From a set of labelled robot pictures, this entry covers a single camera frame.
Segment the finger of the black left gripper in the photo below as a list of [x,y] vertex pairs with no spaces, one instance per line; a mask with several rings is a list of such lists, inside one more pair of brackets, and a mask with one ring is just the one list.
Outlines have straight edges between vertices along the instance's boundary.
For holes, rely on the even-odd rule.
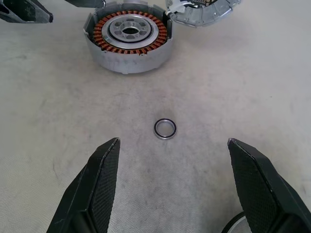
[[105,0],[65,0],[66,2],[81,8],[105,8]]
[[52,23],[53,14],[38,0],[0,0],[0,19],[9,23]]

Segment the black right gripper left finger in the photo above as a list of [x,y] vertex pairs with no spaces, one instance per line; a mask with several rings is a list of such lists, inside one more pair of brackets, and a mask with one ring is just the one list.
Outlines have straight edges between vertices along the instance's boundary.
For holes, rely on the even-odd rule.
[[46,233],[107,233],[120,145],[116,137],[97,147],[65,190]]

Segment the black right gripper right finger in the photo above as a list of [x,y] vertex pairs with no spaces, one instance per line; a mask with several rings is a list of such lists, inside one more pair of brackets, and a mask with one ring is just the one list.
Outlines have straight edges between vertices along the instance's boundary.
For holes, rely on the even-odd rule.
[[227,143],[237,194],[252,233],[311,233],[311,212],[255,147]]

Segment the silver motor housing copper windings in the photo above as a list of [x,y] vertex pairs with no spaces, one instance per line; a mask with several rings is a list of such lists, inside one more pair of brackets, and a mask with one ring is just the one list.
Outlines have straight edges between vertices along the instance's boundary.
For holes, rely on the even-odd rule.
[[93,60],[122,74],[158,68],[172,52],[172,20],[164,9],[146,2],[97,8],[88,16],[84,34]]

